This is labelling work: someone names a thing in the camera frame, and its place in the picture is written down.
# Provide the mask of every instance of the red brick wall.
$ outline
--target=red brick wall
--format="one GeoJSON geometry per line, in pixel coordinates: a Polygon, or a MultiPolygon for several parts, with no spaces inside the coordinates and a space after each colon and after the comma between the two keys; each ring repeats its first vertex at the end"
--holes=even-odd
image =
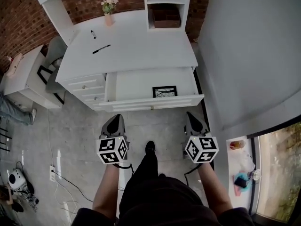
{"type": "MultiPolygon", "coordinates": [[[[74,24],[103,15],[101,0],[62,0],[74,24]]],[[[198,38],[209,0],[190,0],[186,33],[198,38]]],[[[115,13],[144,9],[144,0],[120,0],[115,13]]],[[[48,44],[57,32],[37,0],[0,0],[0,72],[16,56],[48,44]]]]}
{"type": "Polygon", "coordinates": [[[0,0],[0,72],[9,65],[6,55],[25,54],[56,35],[38,0],[0,0]]]}

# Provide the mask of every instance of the black shoe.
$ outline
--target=black shoe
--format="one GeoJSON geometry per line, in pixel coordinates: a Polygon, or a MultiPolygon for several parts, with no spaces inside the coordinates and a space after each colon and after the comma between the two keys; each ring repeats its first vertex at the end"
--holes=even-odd
{"type": "Polygon", "coordinates": [[[155,143],[153,141],[149,141],[145,146],[145,154],[155,153],[155,143]]]}

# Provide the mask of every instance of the white wall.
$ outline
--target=white wall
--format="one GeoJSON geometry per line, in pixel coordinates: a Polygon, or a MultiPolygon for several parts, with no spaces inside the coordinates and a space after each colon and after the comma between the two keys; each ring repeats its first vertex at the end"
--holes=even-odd
{"type": "Polygon", "coordinates": [[[210,0],[198,46],[219,144],[301,114],[301,0],[210,0]]]}

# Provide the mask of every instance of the black pants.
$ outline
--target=black pants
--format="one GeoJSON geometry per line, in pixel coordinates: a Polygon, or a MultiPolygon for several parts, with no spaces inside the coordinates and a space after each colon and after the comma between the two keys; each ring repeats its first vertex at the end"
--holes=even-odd
{"type": "Polygon", "coordinates": [[[154,152],[147,153],[142,159],[139,167],[128,181],[125,190],[148,180],[158,177],[158,160],[154,152]]]}

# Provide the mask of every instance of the pen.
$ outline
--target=pen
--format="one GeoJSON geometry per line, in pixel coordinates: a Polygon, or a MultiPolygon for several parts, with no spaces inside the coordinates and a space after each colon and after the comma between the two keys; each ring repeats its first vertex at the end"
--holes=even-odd
{"type": "Polygon", "coordinates": [[[109,46],[111,46],[111,44],[109,44],[109,45],[107,45],[107,46],[104,46],[104,47],[102,47],[102,48],[100,48],[100,49],[98,49],[98,50],[95,50],[92,54],[95,54],[95,53],[97,53],[98,51],[100,51],[100,50],[102,50],[102,49],[104,49],[104,48],[106,48],[106,47],[109,47],[109,46]]]}
{"type": "Polygon", "coordinates": [[[96,39],[95,33],[93,32],[93,30],[91,30],[92,36],[94,37],[94,39],[96,39]]]}

